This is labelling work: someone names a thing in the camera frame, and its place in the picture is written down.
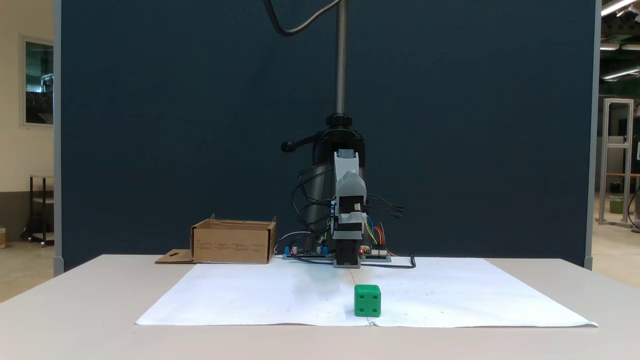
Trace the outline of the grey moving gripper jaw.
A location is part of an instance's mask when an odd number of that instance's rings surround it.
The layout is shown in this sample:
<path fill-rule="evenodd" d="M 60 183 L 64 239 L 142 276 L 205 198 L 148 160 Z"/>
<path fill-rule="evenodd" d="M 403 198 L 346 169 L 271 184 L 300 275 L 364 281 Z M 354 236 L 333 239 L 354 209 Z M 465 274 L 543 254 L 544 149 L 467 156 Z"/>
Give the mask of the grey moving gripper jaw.
<path fill-rule="evenodd" d="M 336 176 L 335 193 L 337 198 L 365 198 L 367 195 L 366 183 L 357 171 L 346 170 L 342 175 Z"/>

